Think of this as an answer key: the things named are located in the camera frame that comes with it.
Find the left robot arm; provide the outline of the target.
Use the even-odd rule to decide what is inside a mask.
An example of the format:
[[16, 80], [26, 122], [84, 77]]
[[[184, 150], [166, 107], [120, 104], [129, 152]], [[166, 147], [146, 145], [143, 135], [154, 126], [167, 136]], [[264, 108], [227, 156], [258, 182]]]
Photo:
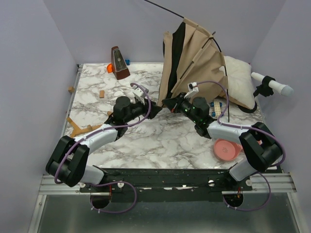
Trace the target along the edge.
[[117, 98], [112, 114], [101, 127], [83, 136], [60, 138], [47, 162], [46, 172], [54, 176], [56, 183], [64, 183], [69, 187], [87, 183], [98, 192], [104, 191], [108, 185], [105, 172], [87, 165], [88, 156], [120, 139], [131, 126], [130, 121], [137, 117], [153, 119], [161, 110], [149, 99], [132, 103], [128, 97]]

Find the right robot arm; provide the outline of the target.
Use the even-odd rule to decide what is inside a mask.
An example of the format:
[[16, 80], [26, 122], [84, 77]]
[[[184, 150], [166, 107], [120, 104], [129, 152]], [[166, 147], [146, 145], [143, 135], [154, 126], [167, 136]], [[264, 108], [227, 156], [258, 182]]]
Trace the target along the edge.
[[190, 101], [185, 95], [182, 92], [175, 98], [164, 99], [162, 103], [171, 112], [182, 113], [189, 118], [200, 136], [227, 140], [243, 148], [246, 158], [231, 167], [223, 179], [227, 189], [235, 190], [244, 178], [256, 172], [265, 172], [283, 155], [280, 143], [262, 122], [252, 126], [219, 123], [209, 115], [209, 105], [205, 98], [195, 97]]

